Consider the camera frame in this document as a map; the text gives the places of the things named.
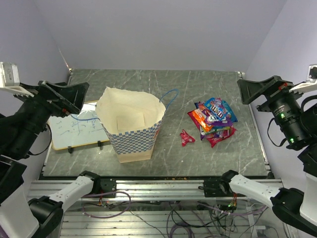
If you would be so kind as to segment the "blue gummy snack bag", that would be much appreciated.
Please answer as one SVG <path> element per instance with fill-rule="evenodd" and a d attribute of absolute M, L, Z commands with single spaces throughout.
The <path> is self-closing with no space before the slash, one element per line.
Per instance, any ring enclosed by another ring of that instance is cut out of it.
<path fill-rule="evenodd" d="M 237 119 L 235 113 L 233 112 L 233 110 L 231 109 L 231 107 L 229 106 L 229 104 L 225 100 L 222 100 L 222 105 L 226 109 L 226 111 L 227 111 L 226 115 L 230 118 L 230 120 L 232 122 L 238 122 L 238 119 Z"/>

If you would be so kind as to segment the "blue M&M's candy bag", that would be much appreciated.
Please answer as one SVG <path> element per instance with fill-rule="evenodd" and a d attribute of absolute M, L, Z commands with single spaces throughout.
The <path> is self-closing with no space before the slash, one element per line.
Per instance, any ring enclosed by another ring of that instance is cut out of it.
<path fill-rule="evenodd" d="M 204 106 L 217 118 L 217 120 L 225 119 L 227 111 L 221 98 L 210 98 L 204 102 Z"/>

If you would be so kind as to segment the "purple snack packet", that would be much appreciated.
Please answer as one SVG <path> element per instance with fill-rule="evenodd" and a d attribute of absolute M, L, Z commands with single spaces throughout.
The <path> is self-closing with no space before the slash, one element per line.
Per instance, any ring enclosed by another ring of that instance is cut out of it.
<path fill-rule="evenodd" d="M 200 109 L 206 115 L 206 123 L 212 126 L 232 126 L 233 122 L 226 115 L 225 119 L 217 120 L 217 118 L 204 106 L 204 102 L 196 102 L 194 103 L 196 109 Z"/>

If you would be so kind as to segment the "pink princess snack bag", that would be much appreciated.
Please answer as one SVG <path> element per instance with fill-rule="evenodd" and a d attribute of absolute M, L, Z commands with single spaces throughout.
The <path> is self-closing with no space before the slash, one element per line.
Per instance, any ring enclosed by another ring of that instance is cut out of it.
<path fill-rule="evenodd" d="M 213 148 L 219 142 L 230 138 L 235 132 L 236 128 L 231 126 L 228 130 L 221 130 L 207 135 L 201 135 L 201 140 L 206 139 L 210 143 L 211 148 Z"/>

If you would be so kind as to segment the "blue checkered paper bag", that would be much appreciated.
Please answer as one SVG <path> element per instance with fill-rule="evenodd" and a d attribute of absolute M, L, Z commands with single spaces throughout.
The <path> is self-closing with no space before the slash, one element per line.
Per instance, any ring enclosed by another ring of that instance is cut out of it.
<path fill-rule="evenodd" d="M 107 87 L 96 103 L 96 116 L 86 120 L 99 122 L 120 163 L 149 160 L 168 105 L 163 98 L 148 92 Z"/>

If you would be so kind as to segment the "red crisps bag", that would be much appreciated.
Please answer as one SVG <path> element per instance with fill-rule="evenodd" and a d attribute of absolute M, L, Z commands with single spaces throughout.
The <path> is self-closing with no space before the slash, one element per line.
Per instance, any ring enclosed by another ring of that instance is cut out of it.
<path fill-rule="evenodd" d="M 191 118 L 191 120 L 192 120 L 193 122 L 198 122 L 198 121 L 195 119 L 194 115 L 193 115 L 193 111 L 189 111 L 187 114 L 188 114 L 188 116 Z"/>

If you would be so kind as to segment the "red snack packet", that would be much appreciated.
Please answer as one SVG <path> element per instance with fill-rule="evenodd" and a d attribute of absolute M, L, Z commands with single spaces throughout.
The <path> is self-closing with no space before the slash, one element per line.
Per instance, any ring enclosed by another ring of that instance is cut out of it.
<path fill-rule="evenodd" d="M 185 147 L 188 143 L 194 143 L 196 140 L 192 136 L 190 136 L 185 130 L 182 130 L 180 133 L 181 144 Z"/>

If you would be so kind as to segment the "orange Fox's candy pack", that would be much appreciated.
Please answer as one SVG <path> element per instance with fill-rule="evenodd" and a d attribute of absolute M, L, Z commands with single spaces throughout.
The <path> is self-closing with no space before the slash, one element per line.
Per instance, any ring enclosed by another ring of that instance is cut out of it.
<path fill-rule="evenodd" d="M 206 123 L 206 121 L 205 121 L 206 115 L 200 109 L 193 110 L 193 115 L 194 115 L 195 119 L 198 121 L 197 124 L 202 129 L 204 129 L 204 131 L 208 132 L 213 128 L 212 125 L 208 125 Z"/>

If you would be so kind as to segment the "green yellow candy bag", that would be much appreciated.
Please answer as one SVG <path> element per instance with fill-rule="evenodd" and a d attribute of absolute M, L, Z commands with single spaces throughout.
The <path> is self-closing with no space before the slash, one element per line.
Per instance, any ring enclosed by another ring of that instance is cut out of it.
<path fill-rule="evenodd" d="M 211 133 L 216 133 L 218 131 L 224 131 L 224 130 L 229 130 L 230 127 L 229 126 L 214 126 L 210 131 L 206 132 L 204 131 L 204 129 L 202 129 L 201 131 L 201 135 L 208 135 Z"/>

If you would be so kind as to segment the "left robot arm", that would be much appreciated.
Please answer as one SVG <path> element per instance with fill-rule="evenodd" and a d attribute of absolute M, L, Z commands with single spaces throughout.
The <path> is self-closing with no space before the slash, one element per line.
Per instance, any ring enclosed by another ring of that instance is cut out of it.
<path fill-rule="evenodd" d="M 11 116 L 0 118 L 0 235 L 3 238 L 45 238 L 61 222 L 64 212 L 82 197 L 101 191 L 101 177 L 84 171 L 77 179 L 49 196 L 27 200 L 23 189 L 26 166 L 22 159 L 33 156 L 31 147 L 38 135 L 49 130 L 52 116 L 79 114 L 88 83 L 67 85 L 40 81 L 31 86 L 4 83 L 22 106 Z"/>

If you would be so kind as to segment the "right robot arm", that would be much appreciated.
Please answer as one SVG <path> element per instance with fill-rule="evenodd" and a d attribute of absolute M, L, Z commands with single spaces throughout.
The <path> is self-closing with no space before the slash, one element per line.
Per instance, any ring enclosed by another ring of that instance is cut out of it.
<path fill-rule="evenodd" d="M 298 152 L 306 177 L 305 190 L 270 187 L 264 183 L 229 170 L 218 180 L 218 190 L 224 196 L 244 195 L 270 208 L 282 222 L 311 236 L 317 235 L 317 106 L 306 109 L 309 96 L 298 103 L 303 94 L 317 89 L 317 77 L 310 73 L 299 84 L 272 76 L 263 81 L 237 81 L 242 103 L 250 104 L 260 96 L 265 102 L 257 106 L 259 112 L 272 113 L 274 121 L 284 135 L 279 146 Z"/>

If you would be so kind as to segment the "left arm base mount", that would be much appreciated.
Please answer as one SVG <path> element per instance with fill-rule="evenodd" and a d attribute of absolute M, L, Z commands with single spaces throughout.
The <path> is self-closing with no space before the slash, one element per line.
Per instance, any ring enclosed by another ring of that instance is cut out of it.
<path fill-rule="evenodd" d="M 100 179 L 100 184 L 92 190 L 92 194 L 110 193 L 116 191 L 117 183 L 112 178 Z"/>

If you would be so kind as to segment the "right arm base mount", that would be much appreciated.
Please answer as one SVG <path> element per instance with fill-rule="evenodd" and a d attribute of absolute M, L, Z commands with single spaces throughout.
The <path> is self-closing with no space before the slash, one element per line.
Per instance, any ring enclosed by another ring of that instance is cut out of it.
<path fill-rule="evenodd" d="M 202 185 L 198 186 L 199 190 L 204 192 L 205 197 L 232 197 L 233 193 L 223 191 L 223 186 L 218 179 L 205 180 Z"/>

